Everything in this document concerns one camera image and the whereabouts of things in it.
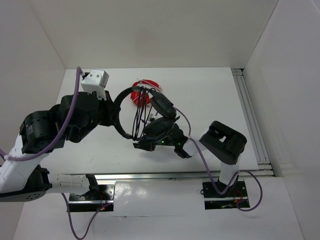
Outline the black headset with cable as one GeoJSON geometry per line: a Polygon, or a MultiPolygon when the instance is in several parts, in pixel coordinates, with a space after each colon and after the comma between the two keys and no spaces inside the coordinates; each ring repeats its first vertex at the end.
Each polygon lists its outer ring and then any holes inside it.
{"type": "Polygon", "coordinates": [[[132,92],[139,92],[142,97],[138,100],[138,106],[133,118],[131,133],[127,133],[121,125],[119,112],[119,125],[115,127],[117,132],[128,140],[138,142],[142,140],[153,140],[150,137],[150,123],[174,122],[179,119],[174,104],[163,94],[157,91],[149,90],[150,104],[146,104],[147,89],[143,86],[129,87],[123,90],[116,98],[120,100],[120,108],[123,100],[132,92]]]}

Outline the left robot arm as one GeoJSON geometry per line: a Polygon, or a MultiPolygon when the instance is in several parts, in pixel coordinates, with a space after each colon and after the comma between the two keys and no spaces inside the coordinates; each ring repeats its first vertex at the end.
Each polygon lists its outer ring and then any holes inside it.
{"type": "Polygon", "coordinates": [[[53,173],[40,162],[66,141],[79,143],[97,126],[115,125],[120,106],[110,95],[99,100],[79,92],[65,95],[49,110],[35,111],[25,117],[9,156],[0,167],[1,202],[30,202],[49,193],[71,193],[92,200],[101,192],[93,174],[53,173]]]}

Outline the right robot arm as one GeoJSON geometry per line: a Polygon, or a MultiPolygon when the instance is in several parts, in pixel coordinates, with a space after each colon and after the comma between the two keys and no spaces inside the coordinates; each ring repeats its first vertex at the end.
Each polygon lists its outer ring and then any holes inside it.
{"type": "Polygon", "coordinates": [[[195,140],[186,136],[177,123],[150,123],[145,135],[133,143],[136,149],[152,152],[157,145],[173,146],[174,152],[182,159],[190,159],[199,154],[214,190],[221,196],[230,196],[236,189],[238,160],[245,150],[246,137],[240,132],[215,120],[208,130],[195,140]],[[208,150],[221,162],[218,181],[214,181],[203,151],[208,150]]]}

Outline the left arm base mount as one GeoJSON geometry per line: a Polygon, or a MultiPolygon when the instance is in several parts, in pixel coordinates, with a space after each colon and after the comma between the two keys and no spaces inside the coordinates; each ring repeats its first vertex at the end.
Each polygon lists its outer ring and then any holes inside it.
{"type": "Polygon", "coordinates": [[[93,174],[86,174],[89,182],[89,190],[84,194],[71,193],[68,198],[68,206],[71,213],[94,213],[114,211],[114,198],[116,182],[107,180],[98,183],[93,174]]]}

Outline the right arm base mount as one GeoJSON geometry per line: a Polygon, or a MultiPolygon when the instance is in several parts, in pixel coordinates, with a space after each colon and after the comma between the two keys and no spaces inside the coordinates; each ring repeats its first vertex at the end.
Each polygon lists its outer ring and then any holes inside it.
{"type": "Polygon", "coordinates": [[[224,195],[216,192],[211,182],[203,182],[200,194],[204,197],[205,210],[249,209],[247,187],[244,181],[238,181],[224,195]]]}

